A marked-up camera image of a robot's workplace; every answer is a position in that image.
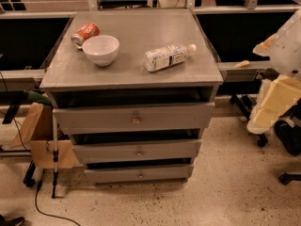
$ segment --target cardboard box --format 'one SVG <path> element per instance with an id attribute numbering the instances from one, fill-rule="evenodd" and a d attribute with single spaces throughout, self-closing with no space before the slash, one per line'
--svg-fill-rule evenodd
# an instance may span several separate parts
<path id="1" fill-rule="evenodd" d="M 53 109 L 50 106 L 33 103 L 17 133 L 11 148 L 20 147 L 23 144 L 30 147 L 32 159 L 36 167 L 41 169 L 54 168 L 54 141 L 53 141 Z M 58 141 L 59 169 L 71 169 L 76 160 L 70 140 Z"/>

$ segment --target bottle cap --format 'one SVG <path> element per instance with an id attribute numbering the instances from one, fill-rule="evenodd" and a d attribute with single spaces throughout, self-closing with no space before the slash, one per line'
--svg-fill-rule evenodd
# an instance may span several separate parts
<path id="1" fill-rule="evenodd" d="M 193 53 L 197 51 L 197 46 L 195 44 L 189 44 L 188 45 L 188 52 Z"/>

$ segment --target cabinet top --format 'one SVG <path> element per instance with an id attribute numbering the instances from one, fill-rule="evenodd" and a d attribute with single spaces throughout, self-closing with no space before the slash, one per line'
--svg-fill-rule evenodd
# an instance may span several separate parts
<path id="1" fill-rule="evenodd" d="M 100 67 L 71 42 L 71 35 L 93 22 L 102 35 L 119 39 L 116 60 Z M 145 52 L 194 43 L 197 51 L 184 63 L 154 73 L 142 65 Z M 46 91 L 190 87 L 222 83 L 214 57 L 188 9 L 123 9 L 78 12 L 73 18 L 40 87 Z"/>

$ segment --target gray cabinet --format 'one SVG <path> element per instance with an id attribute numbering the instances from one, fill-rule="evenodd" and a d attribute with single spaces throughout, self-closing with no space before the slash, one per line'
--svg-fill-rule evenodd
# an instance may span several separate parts
<path id="1" fill-rule="evenodd" d="M 71 34 L 88 22 L 120 41 L 108 67 L 71 44 Z M 147 72 L 141 56 L 167 42 L 194 43 L 198 51 L 181 65 Z M 41 87 L 87 178 L 101 184 L 188 179 L 221 83 L 188 9 L 126 9 L 78 13 Z"/>

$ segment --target can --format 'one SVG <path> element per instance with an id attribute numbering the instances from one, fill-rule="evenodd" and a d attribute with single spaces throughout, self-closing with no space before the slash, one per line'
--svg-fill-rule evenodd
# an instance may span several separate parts
<path id="1" fill-rule="evenodd" d="M 71 41 L 78 49 L 81 49 L 86 40 L 91 37 L 98 36 L 99 34 L 100 29 L 98 26 L 94 23 L 88 23 L 78 29 L 76 33 L 71 36 Z"/>

